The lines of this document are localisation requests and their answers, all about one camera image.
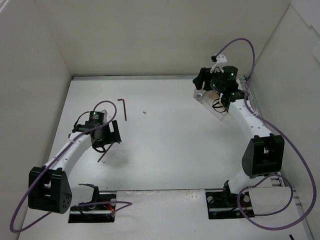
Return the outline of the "large silver ratchet wrench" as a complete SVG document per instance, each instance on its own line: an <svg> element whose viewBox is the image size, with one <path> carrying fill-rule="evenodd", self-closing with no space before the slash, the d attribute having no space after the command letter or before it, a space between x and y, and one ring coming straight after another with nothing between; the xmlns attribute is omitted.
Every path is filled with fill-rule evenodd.
<svg viewBox="0 0 320 240"><path fill-rule="evenodd" d="M203 93L202 93L202 92L197 93L196 96L195 96L195 98L196 98L197 100L202 99L202 98L203 98Z"/></svg>

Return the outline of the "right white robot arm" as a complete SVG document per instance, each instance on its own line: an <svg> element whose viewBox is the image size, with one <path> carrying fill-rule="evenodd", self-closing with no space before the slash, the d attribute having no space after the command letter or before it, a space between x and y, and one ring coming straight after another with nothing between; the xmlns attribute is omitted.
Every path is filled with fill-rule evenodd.
<svg viewBox="0 0 320 240"><path fill-rule="evenodd" d="M224 184L221 200L227 206L239 201L239 192L252 187L257 179L278 173L282 168L285 140L273 134L254 114L245 91L237 80L235 66L203 67L193 79L193 97L223 121L232 116L241 127L248 145L240 171Z"/></svg>

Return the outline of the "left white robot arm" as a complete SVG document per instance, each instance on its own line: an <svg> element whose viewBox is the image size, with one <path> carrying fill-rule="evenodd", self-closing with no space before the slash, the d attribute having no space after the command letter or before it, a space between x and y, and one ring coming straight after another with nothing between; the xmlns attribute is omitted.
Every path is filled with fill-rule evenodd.
<svg viewBox="0 0 320 240"><path fill-rule="evenodd" d="M76 122L62 149L44 166L33 167L29 172L28 207L51 213L64 214L70 207L83 204L94 210L100 204L98 187L80 183L71 187L72 169L88 150L106 152L106 147L121 143L118 122L107 120L106 110L90 111L83 124Z"/></svg>

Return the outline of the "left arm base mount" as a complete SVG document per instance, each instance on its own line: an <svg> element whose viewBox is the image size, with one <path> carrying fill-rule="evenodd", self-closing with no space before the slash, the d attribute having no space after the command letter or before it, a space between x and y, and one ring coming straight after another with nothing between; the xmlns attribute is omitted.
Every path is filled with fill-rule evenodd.
<svg viewBox="0 0 320 240"><path fill-rule="evenodd" d="M69 209L69 224L113 223L117 201L115 191L100 191L90 183L80 183L75 190L75 199L81 200Z"/></svg>

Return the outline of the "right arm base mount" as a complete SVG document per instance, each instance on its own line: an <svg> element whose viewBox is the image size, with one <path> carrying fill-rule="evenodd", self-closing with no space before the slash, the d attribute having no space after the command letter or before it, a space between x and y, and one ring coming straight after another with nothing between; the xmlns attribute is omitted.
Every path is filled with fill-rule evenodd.
<svg viewBox="0 0 320 240"><path fill-rule="evenodd" d="M249 217L254 218L250 194L248 191L240 195L240 207L237 203L237 194L230 192L227 182L220 190L205 192L207 213L209 220L227 220L244 218L240 209Z"/></svg>

